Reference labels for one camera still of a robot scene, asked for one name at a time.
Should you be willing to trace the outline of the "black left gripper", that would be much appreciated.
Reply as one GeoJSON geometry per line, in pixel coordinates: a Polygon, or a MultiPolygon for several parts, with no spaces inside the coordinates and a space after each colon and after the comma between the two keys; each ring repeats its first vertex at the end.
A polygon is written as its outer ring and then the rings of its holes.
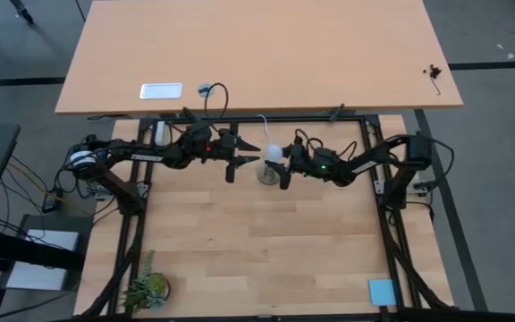
{"type": "MultiPolygon", "coordinates": [[[[213,158],[223,160],[228,163],[225,170],[225,180],[234,182],[236,168],[248,163],[258,161],[260,157],[255,156],[236,156],[235,165],[233,164],[234,153],[236,149],[237,137],[228,129],[220,129],[218,138],[212,142],[213,158]]],[[[238,138],[238,150],[242,151],[260,151],[261,148],[246,142],[242,137],[238,138]]]]}

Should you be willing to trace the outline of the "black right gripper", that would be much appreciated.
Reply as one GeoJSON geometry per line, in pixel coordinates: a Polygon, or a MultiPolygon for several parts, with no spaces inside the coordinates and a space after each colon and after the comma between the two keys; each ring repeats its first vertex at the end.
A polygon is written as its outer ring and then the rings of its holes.
{"type": "Polygon", "coordinates": [[[311,157],[306,147],[301,143],[293,143],[283,148],[283,157],[288,159],[288,164],[280,164],[266,160],[266,165],[280,175],[280,188],[287,190],[290,186],[291,175],[294,172],[301,174],[310,173],[311,157]]]}

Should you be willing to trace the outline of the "white lightbulb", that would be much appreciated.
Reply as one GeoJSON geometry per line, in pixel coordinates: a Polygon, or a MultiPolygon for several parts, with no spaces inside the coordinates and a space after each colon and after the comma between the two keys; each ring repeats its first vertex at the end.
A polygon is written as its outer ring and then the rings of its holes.
{"type": "Polygon", "coordinates": [[[269,162],[279,162],[283,158],[283,149],[275,144],[266,147],[265,160],[269,162]]]}

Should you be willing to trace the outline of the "metal lamp socket base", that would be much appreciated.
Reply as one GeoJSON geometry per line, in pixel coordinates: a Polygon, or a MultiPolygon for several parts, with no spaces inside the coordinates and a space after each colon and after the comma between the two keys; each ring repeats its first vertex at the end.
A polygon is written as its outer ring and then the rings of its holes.
{"type": "Polygon", "coordinates": [[[257,167],[257,178],[264,185],[276,185],[280,181],[279,174],[266,162],[257,167]]]}

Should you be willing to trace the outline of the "white power strip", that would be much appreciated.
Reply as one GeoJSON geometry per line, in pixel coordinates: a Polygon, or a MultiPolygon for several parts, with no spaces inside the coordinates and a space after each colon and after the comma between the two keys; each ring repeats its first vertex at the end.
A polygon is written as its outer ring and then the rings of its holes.
{"type": "Polygon", "coordinates": [[[170,133],[166,121],[158,121],[154,134],[154,142],[157,146],[164,146],[170,141],[170,133]]]}

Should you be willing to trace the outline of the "large wooden desk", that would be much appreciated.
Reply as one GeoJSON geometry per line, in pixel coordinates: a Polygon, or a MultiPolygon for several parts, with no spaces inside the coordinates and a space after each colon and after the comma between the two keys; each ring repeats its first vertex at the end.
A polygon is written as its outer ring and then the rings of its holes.
{"type": "Polygon", "coordinates": [[[462,106],[423,0],[97,0],[56,112],[462,106]],[[442,72],[436,95],[429,65],[442,72]],[[142,100],[146,83],[178,99],[142,100]],[[214,84],[203,98],[198,87],[214,84]]]}

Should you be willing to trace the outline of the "silver rectangular desk plate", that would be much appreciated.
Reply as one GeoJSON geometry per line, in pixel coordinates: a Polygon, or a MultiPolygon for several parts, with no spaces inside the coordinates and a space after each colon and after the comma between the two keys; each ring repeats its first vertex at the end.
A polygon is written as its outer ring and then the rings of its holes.
{"type": "Polygon", "coordinates": [[[142,100],[178,99],[181,96],[181,83],[146,83],[139,91],[139,98],[142,100]]]}

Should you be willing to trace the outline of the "green succulent plant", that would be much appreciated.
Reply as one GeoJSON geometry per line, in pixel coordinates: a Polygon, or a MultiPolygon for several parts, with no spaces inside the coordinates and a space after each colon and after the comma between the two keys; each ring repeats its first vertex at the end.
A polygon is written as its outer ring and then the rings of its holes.
{"type": "Polygon", "coordinates": [[[166,276],[153,271],[154,256],[155,252],[150,250],[140,273],[122,293],[122,307],[132,313],[162,308],[170,296],[171,285],[166,276]]]}

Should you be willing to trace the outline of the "light blue paper pad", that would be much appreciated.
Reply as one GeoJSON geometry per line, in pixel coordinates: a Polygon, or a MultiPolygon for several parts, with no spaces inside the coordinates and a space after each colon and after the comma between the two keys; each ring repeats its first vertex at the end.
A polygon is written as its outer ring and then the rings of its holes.
{"type": "Polygon", "coordinates": [[[384,307],[397,304],[391,279],[370,279],[368,290],[373,306],[384,307]]]}

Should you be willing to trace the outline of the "black power adapter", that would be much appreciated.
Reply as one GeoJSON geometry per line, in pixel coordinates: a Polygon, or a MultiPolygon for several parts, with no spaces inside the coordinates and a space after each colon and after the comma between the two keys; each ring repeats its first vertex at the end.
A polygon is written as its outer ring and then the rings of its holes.
{"type": "Polygon", "coordinates": [[[62,197],[63,191],[61,189],[52,189],[49,191],[44,197],[41,212],[47,214],[56,211],[61,206],[62,197]]]}

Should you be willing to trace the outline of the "black stand beam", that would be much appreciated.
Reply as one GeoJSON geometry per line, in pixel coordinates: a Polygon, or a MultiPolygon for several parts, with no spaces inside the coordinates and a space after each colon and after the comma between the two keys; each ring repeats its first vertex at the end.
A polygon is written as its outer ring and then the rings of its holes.
{"type": "Polygon", "coordinates": [[[33,265],[80,270],[84,257],[73,250],[63,250],[0,233],[0,259],[33,265]]]}

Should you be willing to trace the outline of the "white box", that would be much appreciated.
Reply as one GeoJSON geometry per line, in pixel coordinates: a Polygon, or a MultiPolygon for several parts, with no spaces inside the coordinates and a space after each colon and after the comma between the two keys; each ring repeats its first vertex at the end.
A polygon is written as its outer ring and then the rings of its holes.
{"type": "MultiPolygon", "coordinates": [[[[66,231],[45,231],[29,229],[25,240],[50,245],[56,248],[75,250],[80,234],[66,231]]],[[[68,271],[64,268],[51,268],[16,262],[9,274],[5,288],[39,291],[61,291],[65,285],[68,271]]]]}

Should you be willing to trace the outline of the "black tripod leg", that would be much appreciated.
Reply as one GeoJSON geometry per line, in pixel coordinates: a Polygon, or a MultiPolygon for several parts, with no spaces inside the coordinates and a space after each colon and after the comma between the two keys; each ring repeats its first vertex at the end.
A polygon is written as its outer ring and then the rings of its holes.
{"type": "Polygon", "coordinates": [[[22,0],[9,0],[9,2],[13,5],[16,12],[19,14],[20,17],[22,17],[23,20],[25,20],[29,25],[32,25],[34,23],[32,16],[26,9],[25,4],[22,2],[22,0]]]}

